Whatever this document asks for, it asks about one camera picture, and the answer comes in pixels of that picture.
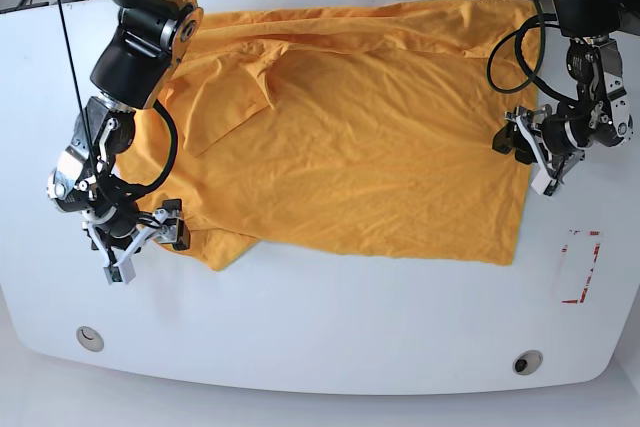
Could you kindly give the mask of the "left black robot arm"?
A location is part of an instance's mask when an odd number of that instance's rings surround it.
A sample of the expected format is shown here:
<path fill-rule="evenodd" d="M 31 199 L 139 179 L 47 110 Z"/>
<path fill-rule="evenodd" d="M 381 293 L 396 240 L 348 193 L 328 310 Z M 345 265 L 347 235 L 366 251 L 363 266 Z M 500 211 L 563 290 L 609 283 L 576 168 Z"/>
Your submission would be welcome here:
<path fill-rule="evenodd" d="M 494 151 L 539 170 L 532 186 L 551 196 L 565 175 L 581 162 L 593 144 L 616 147 L 631 139 L 631 108 L 623 83 L 623 61 L 612 33 L 626 15 L 639 15 L 639 0 L 552 0 L 554 10 L 538 10 L 521 27 L 508 34 L 526 84 L 535 85 L 557 105 L 536 110 L 522 106 L 506 113 L 505 125 L 492 141 Z M 566 68 L 576 83 L 577 96 L 567 97 L 539 76 L 538 66 L 524 58 L 528 32 L 557 28 L 568 38 Z"/>

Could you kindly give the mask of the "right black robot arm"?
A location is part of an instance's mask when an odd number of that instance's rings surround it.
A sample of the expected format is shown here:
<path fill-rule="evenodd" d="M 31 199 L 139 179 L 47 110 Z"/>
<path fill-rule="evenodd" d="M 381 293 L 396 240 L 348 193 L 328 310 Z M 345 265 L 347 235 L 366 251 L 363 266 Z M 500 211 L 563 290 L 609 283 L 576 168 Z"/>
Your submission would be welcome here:
<path fill-rule="evenodd" d="M 96 95 L 80 103 L 73 135 L 48 178 L 47 192 L 65 213 L 79 213 L 100 253 L 109 283 L 128 283 L 132 257 L 150 240 L 176 251 L 190 246 L 179 199 L 152 212 L 138 207 L 167 180 L 178 153 L 178 131 L 159 94 L 184 60 L 203 19 L 197 0 L 112 0 L 120 8 L 115 33 L 90 76 Z M 167 160 L 148 184 L 114 174 L 116 158 L 134 140 L 135 114 L 150 109 L 169 133 Z"/>

